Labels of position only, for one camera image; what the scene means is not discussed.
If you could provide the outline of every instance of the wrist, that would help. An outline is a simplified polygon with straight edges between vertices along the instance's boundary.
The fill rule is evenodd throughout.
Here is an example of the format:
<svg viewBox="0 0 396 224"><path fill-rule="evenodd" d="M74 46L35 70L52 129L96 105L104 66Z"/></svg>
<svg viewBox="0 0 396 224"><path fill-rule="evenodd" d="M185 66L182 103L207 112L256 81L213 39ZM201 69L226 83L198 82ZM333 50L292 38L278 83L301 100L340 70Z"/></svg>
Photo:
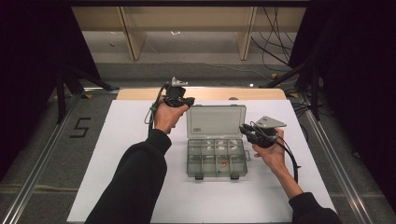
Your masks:
<svg viewBox="0 0 396 224"><path fill-rule="evenodd" d="M277 177L290 175L288 168L285 164L279 164L271 167L271 171Z"/></svg>

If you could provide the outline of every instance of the hand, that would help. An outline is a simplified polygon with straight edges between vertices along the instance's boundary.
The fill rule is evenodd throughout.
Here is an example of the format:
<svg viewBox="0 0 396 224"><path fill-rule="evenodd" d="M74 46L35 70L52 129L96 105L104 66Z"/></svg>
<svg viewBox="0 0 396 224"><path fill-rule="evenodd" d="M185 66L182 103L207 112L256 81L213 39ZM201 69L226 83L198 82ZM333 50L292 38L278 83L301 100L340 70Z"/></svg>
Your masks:
<svg viewBox="0 0 396 224"><path fill-rule="evenodd" d="M283 130L276 129L278 137L276 141L283 145ZM303 190L294 181L294 178L290 175L288 168L285 164L285 149L283 149L277 143L273 144L271 147L262 148L257 145L253 145L253 149L257 152L254 157L262 157L262 160L270 167L271 171L275 174L276 178L279 180L280 185L283 190L285 190L288 198L294 198L295 196L302 194Z"/></svg>
<svg viewBox="0 0 396 224"><path fill-rule="evenodd" d="M170 133L172 128L176 127L178 119L189 109L187 105L181 107L171 107L165 103L160 103L155 113L154 128Z"/></svg>
<svg viewBox="0 0 396 224"><path fill-rule="evenodd" d="M276 132L279 136L276 141L283 145L283 130L276 129ZM268 148L262 148L258 145L253 145L253 149L257 152L256 154L254 154L254 157L262 157L262 160L265 162L265 164L267 164L267 166L270 167L270 169L275 174L281 171L285 171L285 150L280 145L275 143Z"/></svg>

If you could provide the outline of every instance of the white table surface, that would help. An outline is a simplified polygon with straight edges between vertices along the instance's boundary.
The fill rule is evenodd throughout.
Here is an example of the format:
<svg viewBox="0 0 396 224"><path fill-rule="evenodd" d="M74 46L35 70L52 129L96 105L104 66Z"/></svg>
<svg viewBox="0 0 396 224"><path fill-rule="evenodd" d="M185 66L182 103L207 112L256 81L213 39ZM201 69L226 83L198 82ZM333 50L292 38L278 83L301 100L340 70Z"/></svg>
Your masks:
<svg viewBox="0 0 396 224"><path fill-rule="evenodd" d="M77 198L67 219L82 223L110 182L122 154L148 134L145 116L152 101L113 101L106 122L92 154ZM290 146L299 169L299 184L313 192L323 207L334 209L329 193L304 140L298 120L288 100L196 101L196 105L239 104L247 107L246 123L262 116L286 122L285 141ZM181 117L169 134L173 145L165 155L168 172L152 216L152 223L269 223L290 222L288 198L262 159L253 157L251 144L243 137L247 175L239 180L206 177L196 181L187 177L186 116ZM292 174L290 158L286 164Z"/></svg>

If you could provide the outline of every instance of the black sleeve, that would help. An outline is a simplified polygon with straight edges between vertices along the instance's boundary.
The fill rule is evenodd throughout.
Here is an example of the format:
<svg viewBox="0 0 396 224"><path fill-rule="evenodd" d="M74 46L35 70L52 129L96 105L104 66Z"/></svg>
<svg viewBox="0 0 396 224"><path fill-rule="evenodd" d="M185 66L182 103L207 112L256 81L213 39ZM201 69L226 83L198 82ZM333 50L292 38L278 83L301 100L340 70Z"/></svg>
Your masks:
<svg viewBox="0 0 396 224"><path fill-rule="evenodd" d="M110 184L85 223L150 223L166 175L169 137L152 130L145 142L128 148Z"/></svg>
<svg viewBox="0 0 396 224"><path fill-rule="evenodd" d="M302 193L290 199L293 209L293 224L340 224L339 216L330 208L321 207L310 192Z"/></svg>

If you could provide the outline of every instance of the person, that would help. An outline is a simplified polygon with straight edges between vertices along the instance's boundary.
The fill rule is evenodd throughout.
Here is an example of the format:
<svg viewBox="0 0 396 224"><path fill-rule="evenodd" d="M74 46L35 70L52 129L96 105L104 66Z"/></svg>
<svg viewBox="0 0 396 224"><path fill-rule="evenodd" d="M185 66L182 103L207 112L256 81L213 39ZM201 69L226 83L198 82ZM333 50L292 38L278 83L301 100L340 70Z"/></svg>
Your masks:
<svg viewBox="0 0 396 224"><path fill-rule="evenodd" d="M129 147L85 223L150 223L166 175L167 136L189 107L161 103L146 141Z"/></svg>
<svg viewBox="0 0 396 224"><path fill-rule="evenodd" d="M276 132L279 136L277 141L284 145L284 131L276 129ZM311 192L303 192L286 167L285 150L281 146L273 144L271 147L262 148L253 145L253 149L256 151L254 157L262 158L288 196L289 204L293 210L292 223L342 223L339 216L332 209L321 207Z"/></svg>
<svg viewBox="0 0 396 224"><path fill-rule="evenodd" d="M167 136L189 108L160 104L154 129L146 141L132 145L120 159L116 172L90 212L85 223L150 223L166 175L164 155L172 145ZM276 130L283 139L283 131ZM318 205L312 193L304 193L285 165L284 150L278 145L253 145L255 157L262 157L278 178L290 199L293 223L341 223L333 210Z"/></svg>

